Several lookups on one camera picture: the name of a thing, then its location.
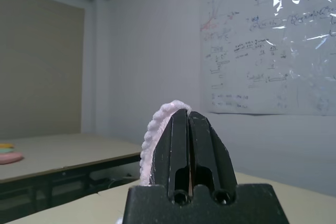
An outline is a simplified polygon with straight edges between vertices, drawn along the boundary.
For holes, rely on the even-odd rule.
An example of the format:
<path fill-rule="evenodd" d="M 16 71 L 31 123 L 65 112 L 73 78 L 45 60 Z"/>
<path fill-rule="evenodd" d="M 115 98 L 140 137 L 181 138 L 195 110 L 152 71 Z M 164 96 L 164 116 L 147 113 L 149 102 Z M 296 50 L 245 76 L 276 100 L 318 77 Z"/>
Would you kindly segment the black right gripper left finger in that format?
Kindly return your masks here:
<path fill-rule="evenodd" d="M 152 159 L 151 184 L 165 188 L 169 200 L 189 200 L 190 158 L 187 109 L 169 118 Z"/>

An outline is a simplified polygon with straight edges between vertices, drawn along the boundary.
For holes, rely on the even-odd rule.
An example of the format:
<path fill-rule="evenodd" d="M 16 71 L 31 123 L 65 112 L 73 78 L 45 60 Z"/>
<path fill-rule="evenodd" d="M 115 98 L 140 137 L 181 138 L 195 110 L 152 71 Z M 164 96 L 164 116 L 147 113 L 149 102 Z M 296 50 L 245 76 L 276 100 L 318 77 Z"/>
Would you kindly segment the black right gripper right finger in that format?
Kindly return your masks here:
<path fill-rule="evenodd" d="M 193 111 L 189 122 L 193 185 L 204 185 L 211 193 L 234 195 L 237 180 L 227 148 L 205 116 Z"/>

